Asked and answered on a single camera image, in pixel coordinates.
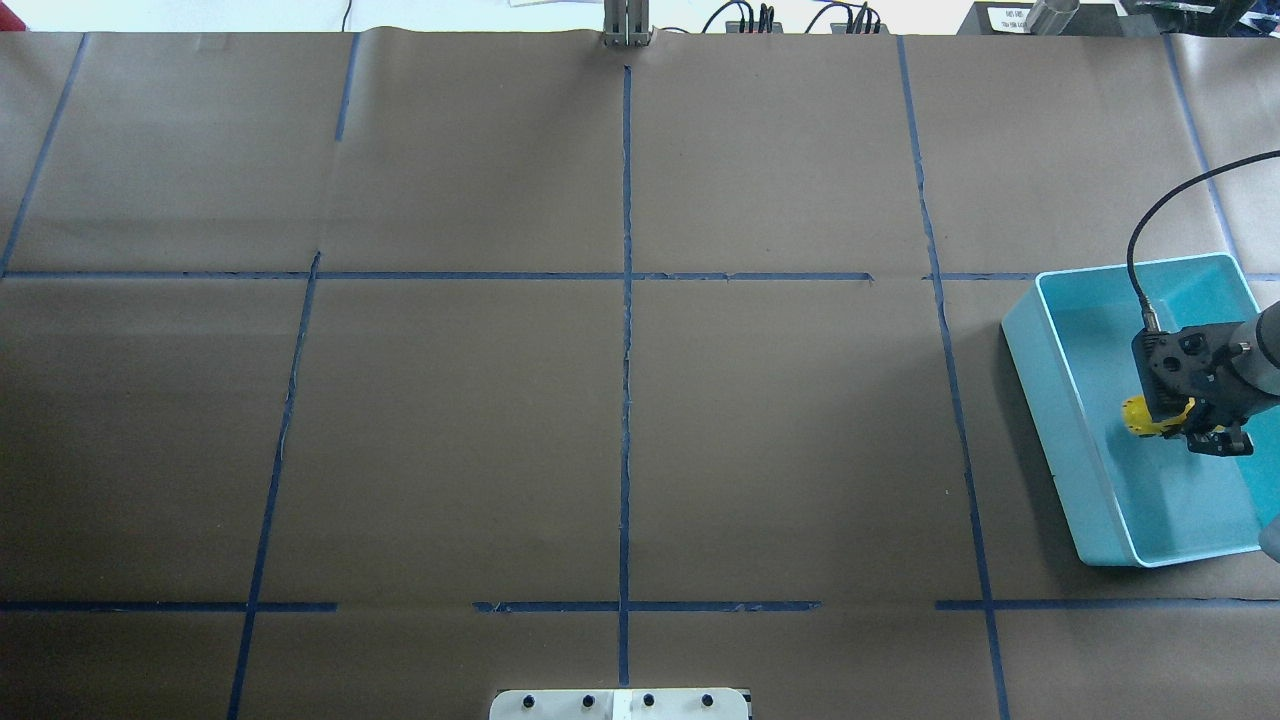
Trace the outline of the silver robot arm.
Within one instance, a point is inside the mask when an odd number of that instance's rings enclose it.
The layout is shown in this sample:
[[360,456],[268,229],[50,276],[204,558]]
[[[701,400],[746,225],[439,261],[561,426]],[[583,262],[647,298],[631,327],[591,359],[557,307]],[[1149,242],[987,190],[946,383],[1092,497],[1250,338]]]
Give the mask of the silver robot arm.
[[1254,452],[1245,424],[1279,405],[1279,309],[1239,323],[1187,329],[1179,340],[1190,363],[1187,395],[1196,401],[1181,427],[1193,454],[1239,457]]

